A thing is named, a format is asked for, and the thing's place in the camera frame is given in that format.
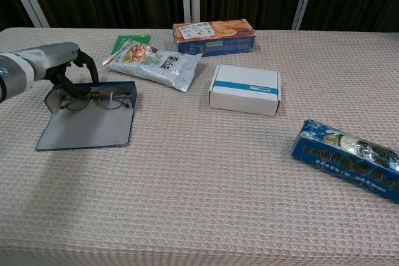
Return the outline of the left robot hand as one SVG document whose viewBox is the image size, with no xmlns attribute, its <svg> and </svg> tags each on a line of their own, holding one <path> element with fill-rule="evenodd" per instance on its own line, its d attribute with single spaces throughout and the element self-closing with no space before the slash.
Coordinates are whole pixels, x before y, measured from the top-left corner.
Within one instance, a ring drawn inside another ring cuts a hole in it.
<svg viewBox="0 0 399 266">
<path fill-rule="evenodd" d="M 93 58 L 73 42 L 39 46 L 33 49 L 28 61 L 34 68 L 36 80 L 49 80 L 72 97 L 86 96 L 90 89 L 80 89 L 66 77 L 67 67 L 71 63 L 78 67 L 86 65 L 93 83 L 99 82 L 99 75 Z"/>
</svg>

